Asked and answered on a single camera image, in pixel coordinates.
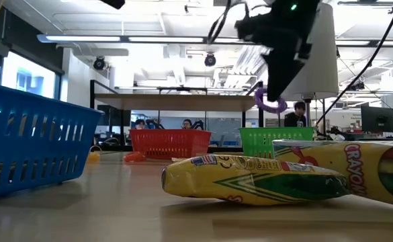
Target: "man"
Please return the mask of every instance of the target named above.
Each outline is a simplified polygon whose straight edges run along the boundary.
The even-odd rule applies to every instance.
[[[141,119],[136,120],[135,121],[135,129],[139,129],[139,130],[145,129],[145,121],[141,120]]]
[[[191,129],[191,121],[190,121],[190,119],[185,119],[183,121],[183,129]]]
[[[285,127],[306,127],[305,119],[305,103],[295,103],[295,112],[291,112],[284,116]]]

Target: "red plastic basket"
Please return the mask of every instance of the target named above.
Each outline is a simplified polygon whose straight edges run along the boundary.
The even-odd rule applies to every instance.
[[[207,153],[211,132],[202,130],[130,130],[132,147],[151,159],[195,157]]]

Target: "yellow crayon box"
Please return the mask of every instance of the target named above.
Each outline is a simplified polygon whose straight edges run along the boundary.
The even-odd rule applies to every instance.
[[[168,165],[165,192],[194,198],[218,198],[254,205],[310,202],[349,193],[336,171],[233,155],[205,155]]]
[[[393,141],[273,141],[280,161],[316,165],[347,177],[352,194],[393,204]]]

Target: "basket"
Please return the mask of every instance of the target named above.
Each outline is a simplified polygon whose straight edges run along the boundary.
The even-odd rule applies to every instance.
[[[0,86],[0,196],[79,177],[100,116]]]
[[[211,132],[201,130],[130,130],[134,151],[151,159],[195,157],[207,153]]]
[[[276,139],[312,140],[313,128],[240,128],[244,155],[273,158],[272,141]]]

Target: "window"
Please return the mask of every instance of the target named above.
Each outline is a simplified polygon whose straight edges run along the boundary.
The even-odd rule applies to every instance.
[[[3,59],[2,85],[54,98],[56,74],[32,61],[10,52]]]

